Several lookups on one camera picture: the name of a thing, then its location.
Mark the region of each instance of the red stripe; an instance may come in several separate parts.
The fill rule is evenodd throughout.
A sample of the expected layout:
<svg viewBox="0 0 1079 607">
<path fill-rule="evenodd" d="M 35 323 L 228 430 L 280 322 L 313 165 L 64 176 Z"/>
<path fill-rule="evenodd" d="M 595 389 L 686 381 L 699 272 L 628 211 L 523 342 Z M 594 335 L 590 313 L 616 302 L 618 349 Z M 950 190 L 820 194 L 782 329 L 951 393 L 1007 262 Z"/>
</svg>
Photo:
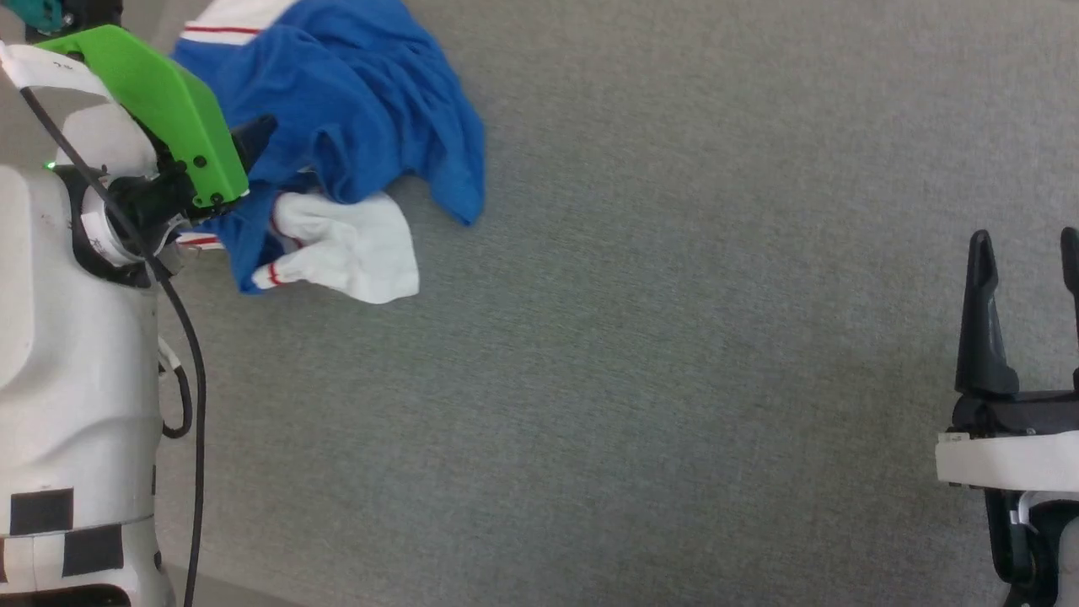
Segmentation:
<svg viewBox="0 0 1079 607">
<path fill-rule="evenodd" d="M 277 279 L 277 270 L 274 268 L 274 263 L 270 263 L 270 281 L 277 286 L 282 285 L 282 281 Z"/>
<path fill-rule="evenodd" d="M 205 31 L 207 33 L 262 33 L 261 29 L 255 29 L 252 27 L 205 27 L 201 25 L 189 25 L 183 28 L 183 31 Z"/>
<path fill-rule="evenodd" d="M 180 240 L 180 244 L 182 244 L 182 245 L 191 245 L 191 244 L 220 244 L 220 243 L 221 243 L 221 240 L 217 239 L 214 236 L 205 237 L 205 238 L 192 238 L 192 239 L 181 239 Z"/>
</svg>

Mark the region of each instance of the garment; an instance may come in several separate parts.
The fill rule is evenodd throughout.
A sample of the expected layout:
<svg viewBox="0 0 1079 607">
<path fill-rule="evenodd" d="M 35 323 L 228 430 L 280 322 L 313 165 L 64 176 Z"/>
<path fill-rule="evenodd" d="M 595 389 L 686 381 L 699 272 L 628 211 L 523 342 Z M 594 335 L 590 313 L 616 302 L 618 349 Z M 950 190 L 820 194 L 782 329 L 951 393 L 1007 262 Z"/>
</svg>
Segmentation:
<svg viewBox="0 0 1079 607">
<path fill-rule="evenodd" d="M 217 0 L 188 24 L 174 58 L 209 85 L 231 126 L 278 121 L 250 194 L 200 225 L 229 250 L 244 291 L 259 291 L 255 268 L 284 252 L 269 221 L 278 192 L 306 191 L 301 169 L 338 203 L 414 173 L 462 223 L 482 210 L 482 123 L 398 0 Z"/>
<path fill-rule="evenodd" d="M 270 224 L 287 252 L 255 270 L 251 279 L 259 288 L 305 279 L 368 303 L 420 290 L 408 222 L 382 192 L 359 204 L 285 193 L 277 196 Z"/>
</svg>

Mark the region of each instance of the white robot body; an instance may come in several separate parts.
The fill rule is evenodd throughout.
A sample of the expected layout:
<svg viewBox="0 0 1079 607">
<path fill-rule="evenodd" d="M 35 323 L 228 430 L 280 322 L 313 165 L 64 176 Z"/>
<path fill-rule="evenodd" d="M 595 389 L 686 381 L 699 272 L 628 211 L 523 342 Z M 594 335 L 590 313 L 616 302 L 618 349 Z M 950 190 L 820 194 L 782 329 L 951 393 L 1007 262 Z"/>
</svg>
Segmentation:
<svg viewBox="0 0 1079 607">
<path fill-rule="evenodd" d="M 71 239 L 62 179 L 0 166 L 0 596 L 111 587 L 169 607 L 156 293 L 91 274 Z"/>
<path fill-rule="evenodd" d="M 1012 492 L 1079 494 L 1079 431 L 970 439 L 944 433 L 937 444 L 937 479 Z"/>
</svg>

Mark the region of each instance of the gray floor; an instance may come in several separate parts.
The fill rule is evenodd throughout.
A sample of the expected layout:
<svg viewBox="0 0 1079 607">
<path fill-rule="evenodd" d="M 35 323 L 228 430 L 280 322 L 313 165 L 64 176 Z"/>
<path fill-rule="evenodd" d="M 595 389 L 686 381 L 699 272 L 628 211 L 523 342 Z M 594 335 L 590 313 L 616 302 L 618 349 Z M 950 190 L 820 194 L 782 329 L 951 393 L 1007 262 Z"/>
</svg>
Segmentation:
<svg viewBox="0 0 1079 607">
<path fill-rule="evenodd" d="M 186 271 L 205 570 L 327 607 L 999 601 L 932 446 L 974 229 L 1025 386 L 1079 360 L 1079 4 L 410 6 L 489 125 L 488 211 L 395 184 L 423 284 L 381 308 Z M 161 454 L 176 562 L 191 455 Z"/>
<path fill-rule="evenodd" d="M 187 567 L 167 565 L 166 570 L 177 593 L 177 607 L 182 605 L 183 588 L 187 583 Z M 301 607 L 275 596 L 270 596 L 247 587 L 199 574 L 195 587 L 194 607 Z"/>
</svg>

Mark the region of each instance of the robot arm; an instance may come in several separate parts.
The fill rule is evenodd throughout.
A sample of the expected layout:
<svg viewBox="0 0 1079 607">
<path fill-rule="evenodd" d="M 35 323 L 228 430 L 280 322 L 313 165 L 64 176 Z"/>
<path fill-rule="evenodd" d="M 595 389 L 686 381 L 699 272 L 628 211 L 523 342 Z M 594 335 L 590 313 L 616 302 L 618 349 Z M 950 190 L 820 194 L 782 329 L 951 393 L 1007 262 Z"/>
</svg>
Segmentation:
<svg viewBox="0 0 1079 607">
<path fill-rule="evenodd" d="M 123 0 L 0 0 L 26 24 L 26 40 L 67 36 L 99 25 L 120 25 Z"/>
<path fill-rule="evenodd" d="M 153 527 L 154 456 L 170 430 L 158 409 L 160 285 L 195 362 L 190 606 L 201 535 L 205 372 L 156 251 L 177 219 L 196 222 L 228 211 L 246 193 L 246 170 L 276 122 L 265 116 L 230 132 L 202 82 L 115 26 L 43 47 L 52 52 L 0 42 L 4 71 L 74 164 L 31 171 L 0 166 L 0 278 L 8 285 L 0 314 L 15 328 L 0 339 L 0 428 L 11 433 L 0 441 L 0 505 L 9 496 L 11 505 L 0 508 L 0 599 L 175 605 Z M 154 174 L 113 178 L 85 163 L 30 91 L 63 85 L 66 72 L 132 115 L 156 153 Z"/>
<path fill-rule="evenodd" d="M 1061 234 L 1061 251 L 1079 320 L 1074 227 Z M 1079 518 L 1079 370 L 1071 390 L 1020 390 L 1005 357 L 998 282 L 989 234 L 979 231 L 967 262 L 955 381 L 960 397 L 937 445 L 937 475 L 984 492 L 994 566 L 1011 585 L 1006 606 L 1050 607 L 1062 583 L 1061 536 Z"/>
</svg>

